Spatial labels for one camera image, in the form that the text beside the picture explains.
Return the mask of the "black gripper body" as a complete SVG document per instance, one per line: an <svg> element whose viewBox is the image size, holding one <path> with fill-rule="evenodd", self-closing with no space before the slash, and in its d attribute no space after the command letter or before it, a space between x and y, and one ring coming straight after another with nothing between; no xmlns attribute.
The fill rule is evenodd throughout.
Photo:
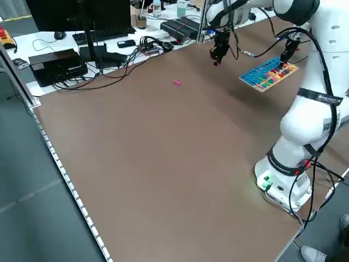
<svg viewBox="0 0 349 262"><path fill-rule="evenodd" d="M230 35L231 31L216 31L215 37L214 37L214 51L227 51L230 47L229 41L230 41Z"/></svg>
<svg viewBox="0 0 349 262"><path fill-rule="evenodd" d="M297 51L299 44L300 44L300 40L288 38L285 44L284 52L294 53L295 51Z"/></svg>

